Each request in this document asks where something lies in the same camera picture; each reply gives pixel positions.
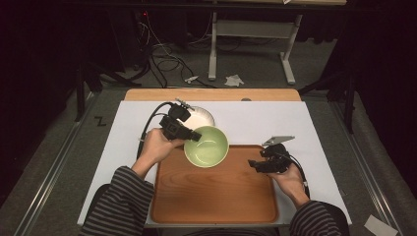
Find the hand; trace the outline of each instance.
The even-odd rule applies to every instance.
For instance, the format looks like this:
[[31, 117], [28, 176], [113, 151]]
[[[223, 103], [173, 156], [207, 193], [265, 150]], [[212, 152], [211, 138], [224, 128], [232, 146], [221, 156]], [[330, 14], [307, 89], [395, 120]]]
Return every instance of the hand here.
[[161, 129], [152, 129], [145, 137], [144, 148], [138, 160], [132, 166], [140, 177], [145, 178], [148, 171], [158, 162], [165, 159], [171, 151], [184, 144], [183, 140], [168, 141]]
[[297, 209], [310, 200], [304, 192], [303, 178], [295, 164], [291, 164], [284, 173], [270, 173], [268, 176], [278, 183], [279, 188], [291, 199]]

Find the green bowl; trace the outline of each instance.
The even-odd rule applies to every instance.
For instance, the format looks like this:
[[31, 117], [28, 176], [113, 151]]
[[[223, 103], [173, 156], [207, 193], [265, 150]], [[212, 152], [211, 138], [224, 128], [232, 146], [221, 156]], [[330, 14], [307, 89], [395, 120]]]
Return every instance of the green bowl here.
[[202, 135], [199, 141], [188, 140], [184, 144], [188, 160], [202, 168], [213, 167], [220, 163], [229, 151], [226, 136], [214, 126], [203, 126], [194, 130]]

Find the person's left hand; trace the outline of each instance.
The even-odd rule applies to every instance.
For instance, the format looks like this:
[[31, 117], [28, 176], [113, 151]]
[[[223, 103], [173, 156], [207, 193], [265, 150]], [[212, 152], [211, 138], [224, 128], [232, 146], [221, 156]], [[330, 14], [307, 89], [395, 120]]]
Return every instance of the person's left hand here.
[[161, 129], [150, 130], [145, 137], [142, 153], [132, 166], [132, 170], [145, 178], [151, 167], [165, 159], [174, 148], [183, 144], [184, 141], [179, 139], [168, 141]]

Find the wooden desk edge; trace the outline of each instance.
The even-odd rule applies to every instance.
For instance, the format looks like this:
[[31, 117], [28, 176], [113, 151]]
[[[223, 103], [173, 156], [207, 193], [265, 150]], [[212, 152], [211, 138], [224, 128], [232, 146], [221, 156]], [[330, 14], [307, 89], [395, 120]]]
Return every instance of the wooden desk edge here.
[[182, 100], [195, 101], [301, 101], [300, 94], [293, 88], [132, 88], [126, 92], [125, 100]]

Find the brown tray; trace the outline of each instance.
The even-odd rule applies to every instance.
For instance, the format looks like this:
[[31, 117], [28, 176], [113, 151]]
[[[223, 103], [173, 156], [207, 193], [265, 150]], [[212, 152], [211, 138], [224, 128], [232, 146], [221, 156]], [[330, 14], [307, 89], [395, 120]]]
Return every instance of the brown tray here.
[[212, 168], [190, 163], [176, 148], [159, 163], [151, 218], [158, 223], [271, 223], [278, 218], [273, 184], [248, 159], [264, 160], [260, 146], [230, 146]]

